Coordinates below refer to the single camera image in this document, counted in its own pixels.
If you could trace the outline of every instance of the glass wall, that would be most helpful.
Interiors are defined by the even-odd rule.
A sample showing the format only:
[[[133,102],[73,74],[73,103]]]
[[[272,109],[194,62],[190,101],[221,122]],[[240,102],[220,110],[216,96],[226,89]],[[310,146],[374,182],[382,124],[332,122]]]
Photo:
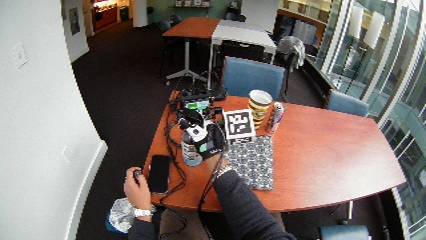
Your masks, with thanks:
[[[390,0],[362,0],[354,2],[353,5],[353,9],[354,7],[362,9],[362,15],[360,15],[362,17],[361,28],[356,31],[348,30],[345,33],[329,77],[338,90],[357,98],[361,97],[378,63],[384,59],[385,43],[389,39],[393,23],[394,5],[394,1]],[[380,22],[373,21],[374,15],[380,15],[385,23],[380,24]],[[349,21],[348,29],[354,24],[353,20]],[[369,41],[370,38],[366,35],[372,35],[372,32],[376,31],[380,31],[377,42],[374,40]]]
[[[413,237],[426,232],[425,54],[423,44],[410,82],[382,128],[407,179],[407,183],[398,187],[398,194]]]
[[[414,36],[419,21],[419,12],[414,10],[413,5],[410,4],[409,7],[402,8],[402,15],[407,15],[407,18],[401,18],[402,21],[398,26],[393,52],[388,57],[385,71],[382,72],[382,76],[368,101],[370,104],[370,116],[374,116],[376,118],[386,106],[389,96],[396,91],[397,82],[401,80],[401,77],[407,70],[407,63],[413,57],[410,53],[413,53],[413,48],[415,46]]]
[[[325,60],[326,54],[329,52],[330,42],[332,42],[333,33],[334,33],[334,29],[336,29],[341,4],[342,4],[341,0],[334,0],[332,3],[328,25],[325,28],[322,42],[321,42],[321,46],[320,46],[318,54],[317,54],[317,58],[316,58],[316,65],[318,66],[318,69],[321,69],[321,67],[322,67],[324,60]]]
[[[364,99],[398,158],[407,182],[394,189],[406,239],[426,239],[426,17],[423,1],[358,0],[360,37],[349,34],[350,18],[329,18],[324,39],[337,39],[338,51],[322,42],[316,64],[332,54],[325,74],[337,89]],[[376,46],[365,44],[374,12],[385,18]],[[336,22],[345,19],[342,31]]]

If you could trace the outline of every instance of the paper cup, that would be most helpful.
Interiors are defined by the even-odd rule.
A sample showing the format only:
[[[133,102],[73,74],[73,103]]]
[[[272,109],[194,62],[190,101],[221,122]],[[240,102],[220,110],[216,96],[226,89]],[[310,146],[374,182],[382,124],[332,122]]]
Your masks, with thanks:
[[[272,96],[262,90],[250,91],[249,109],[252,109],[254,129],[262,124],[268,108],[272,103]]]

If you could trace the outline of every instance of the white wall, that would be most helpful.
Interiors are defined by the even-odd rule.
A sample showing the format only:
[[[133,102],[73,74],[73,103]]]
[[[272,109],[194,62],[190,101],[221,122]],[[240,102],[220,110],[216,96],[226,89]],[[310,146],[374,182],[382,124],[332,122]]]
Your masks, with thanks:
[[[241,14],[248,23],[258,24],[269,32],[274,30],[280,0],[242,0]]]
[[[3,0],[0,22],[0,239],[73,239],[107,145],[71,68],[60,0]]]
[[[63,21],[64,24],[64,35],[68,46],[69,60],[73,62],[79,57],[81,57],[88,51],[89,46],[85,36],[85,26],[84,26],[84,15],[83,15],[83,0],[65,0],[65,13],[67,19]],[[79,12],[79,24],[80,32],[72,35],[69,28],[69,9],[77,8]]]

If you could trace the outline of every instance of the floor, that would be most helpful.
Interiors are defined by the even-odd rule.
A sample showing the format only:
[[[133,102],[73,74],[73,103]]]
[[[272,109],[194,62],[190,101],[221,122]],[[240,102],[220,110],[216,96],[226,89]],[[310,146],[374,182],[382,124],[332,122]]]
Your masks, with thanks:
[[[176,87],[159,78],[163,38],[155,25],[133,28],[125,21],[88,39],[91,51],[73,62],[73,71],[87,109],[99,135],[108,144],[81,215],[77,240],[127,239],[105,228],[105,217],[113,201],[124,197],[125,169],[143,166],[155,129],[169,94]],[[192,69],[208,69],[208,51],[192,59]],[[183,69],[183,56],[165,61],[165,73]],[[324,98],[302,68],[290,74],[286,101],[324,107]],[[337,224],[346,217],[346,204],[282,213],[286,231],[298,239],[318,238],[318,226]],[[354,217],[349,224],[366,225],[374,240],[385,239],[384,213],[378,196],[354,202]]]

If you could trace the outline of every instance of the smartphone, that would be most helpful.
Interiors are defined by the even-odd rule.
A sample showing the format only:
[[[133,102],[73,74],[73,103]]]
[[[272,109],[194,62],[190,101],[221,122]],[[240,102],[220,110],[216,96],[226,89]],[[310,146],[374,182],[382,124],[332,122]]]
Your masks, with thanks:
[[[171,157],[153,155],[149,165],[148,187],[152,193],[165,194],[169,188]]]

